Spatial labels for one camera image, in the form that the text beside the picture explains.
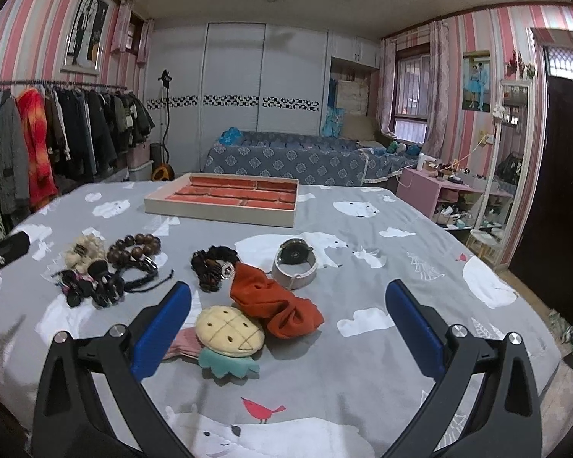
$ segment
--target watch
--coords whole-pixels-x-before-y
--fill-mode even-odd
[[[282,267],[282,265],[300,265],[303,263],[309,263],[310,270],[294,275]],[[280,245],[272,265],[272,278],[286,289],[300,289],[314,280],[317,268],[314,249],[303,239],[293,238]]]

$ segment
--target red brick pattern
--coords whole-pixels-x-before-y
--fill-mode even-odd
[[[190,184],[166,200],[294,210],[297,183],[254,181],[245,178],[191,176]]]

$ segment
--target orange cloth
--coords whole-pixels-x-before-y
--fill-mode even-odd
[[[310,334],[324,322],[310,300],[298,298],[263,270],[242,262],[236,263],[231,299],[249,317],[267,320],[267,330],[280,339]]]
[[[47,153],[44,97],[38,90],[27,90],[18,97],[17,108],[28,148],[30,206],[36,210],[49,203],[50,197],[57,194]]]

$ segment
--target mirror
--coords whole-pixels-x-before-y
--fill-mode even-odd
[[[510,215],[518,185],[523,178],[526,135],[529,123],[529,87],[524,81],[501,81],[501,102],[505,109],[503,120],[495,120],[495,142],[484,200],[475,228],[495,239],[494,252],[488,257],[490,265],[498,266],[501,244],[507,240]]]

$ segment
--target pink curtain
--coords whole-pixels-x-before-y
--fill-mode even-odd
[[[134,3],[132,0],[121,1],[121,5],[119,6],[119,13],[117,15],[115,34],[112,36],[112,43],[110,45],[110,53],[125,53],[125,45],[128,39],[129,21],[131,20],[133,6]]]
[[[388,132],[393,110],[395,89],[395,62],[397,60],[397,40],[383,39],[380,49],[380,81],[377,88],[376,119],[382,132]]]
[[[426,142],[422,153],[440,157],[448,122],[448,87],[450,81],[448,57],[448,26],[442,21],[429,25],[431,47],[431,77],[429,81],[429,112]]]
[[[148,60],[148,52],[151,44],[151,34],[155,27],[155,21],[150,19],[142,26],[142,35],[140,37],[140,46],[138,48],[138,63],[146,63]]]

